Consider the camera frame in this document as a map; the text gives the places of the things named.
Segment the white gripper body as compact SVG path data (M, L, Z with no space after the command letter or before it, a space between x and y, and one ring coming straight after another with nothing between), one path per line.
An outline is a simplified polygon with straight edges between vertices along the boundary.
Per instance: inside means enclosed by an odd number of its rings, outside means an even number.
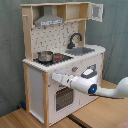
M66 75L66 74L59 74L59 73L52 74L52 79L64 86L69 86L73 78L74 78L73 75Z

